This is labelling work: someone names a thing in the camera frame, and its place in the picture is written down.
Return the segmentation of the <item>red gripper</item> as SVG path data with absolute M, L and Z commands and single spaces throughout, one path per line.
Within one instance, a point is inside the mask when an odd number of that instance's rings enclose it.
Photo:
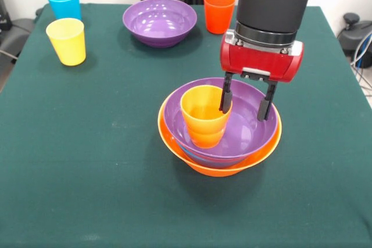
M 290 82 L 297 74 L 303 59 L 304 43 L 294 41 L 285 48 L 269 48 L 241 41 L 235 31 L 228 29 L 223 35 L 220 48 L 221 68 L 226 71 L 219 110 L 226 114 L 232 102 L 231 82 L 233 73 L 240 76 L 266 78 L 268 84 L 261 100 L 257 119 L 268 119 L 277 82 Z

